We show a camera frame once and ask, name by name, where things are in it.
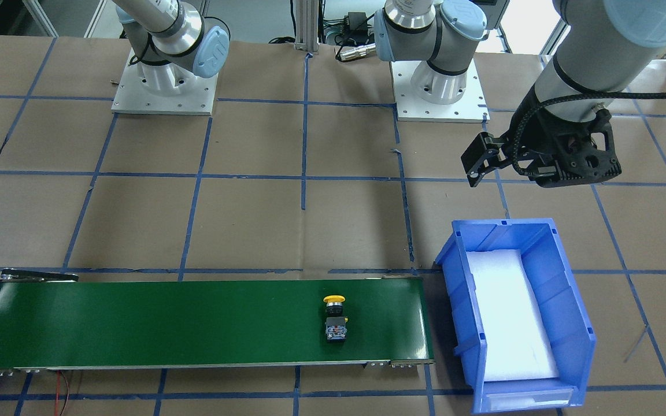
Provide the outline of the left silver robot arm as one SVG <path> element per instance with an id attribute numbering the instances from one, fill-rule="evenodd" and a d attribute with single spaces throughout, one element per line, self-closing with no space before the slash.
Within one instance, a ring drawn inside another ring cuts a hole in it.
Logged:
<path id="1" fill-rule="evenodd" d="M 463 95 L 479 42 L 500 29 L 497 1 L 387 1 L 373 14 L 382 61 L 417 61 L 418 98 L 451 105 Z M 621 174 L 608 106 L 663 100 L 626 88 L 666 48 L 666 1 L 555 1 L 545 41 L 552 57 L 521 100 L 507 131 L 481 132 L 461 155 L 471 187 L 512 166 L 540 187 L 595 184 Z"/>

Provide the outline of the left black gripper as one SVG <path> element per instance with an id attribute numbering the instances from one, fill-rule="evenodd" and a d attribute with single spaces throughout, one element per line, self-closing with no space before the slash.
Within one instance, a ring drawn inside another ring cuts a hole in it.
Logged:
<path id="1" fill-rule="evenodd" d="M 479 132 L 461 155 L 470 187 L 477 187 L 484 176 L 510 164 L 521 176 L 531 180 L 547 179 L 546 111 L 536 95 L 526 95 L 510 119 L 508 130 L 495 137 Z"/>

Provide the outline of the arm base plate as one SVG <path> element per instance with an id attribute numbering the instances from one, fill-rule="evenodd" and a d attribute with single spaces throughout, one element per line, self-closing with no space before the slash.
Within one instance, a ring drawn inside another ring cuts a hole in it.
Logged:
<path id="1" fill-rule="evenodd" d="M 201 78 L 169 63 L 126 62 L 111 110 L 131 115 L 211 116 L 219 74 Z"/>
<path id="2" fill-rule="evenodd" d="M 425 61 L 390 66 L 400 121 L 481 123 L 491 118 L 474 61 L 457 76 L 437 73 Z"/>

